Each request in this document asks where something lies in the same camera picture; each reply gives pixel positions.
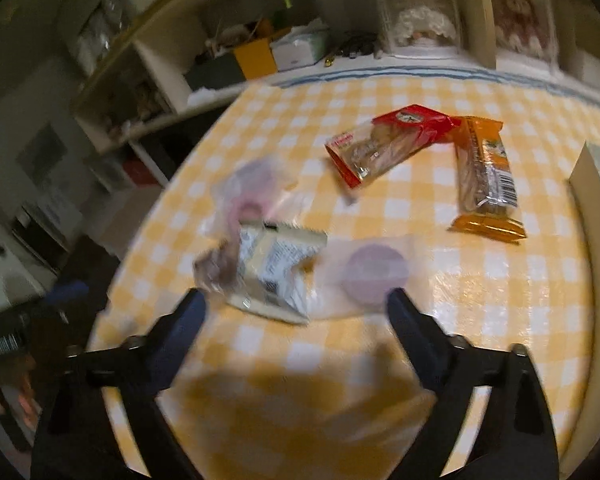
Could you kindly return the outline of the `person's left hand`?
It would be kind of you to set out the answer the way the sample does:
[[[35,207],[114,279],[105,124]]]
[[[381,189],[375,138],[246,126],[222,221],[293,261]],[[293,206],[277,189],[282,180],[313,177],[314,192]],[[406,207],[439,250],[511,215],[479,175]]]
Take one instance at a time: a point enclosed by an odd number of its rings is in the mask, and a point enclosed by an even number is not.
[[[34,368],[34,359],[28,354],[0,359],[0,414],[15,411],[15,416],[30,430],[35,430],[40,412],[31,382]]]

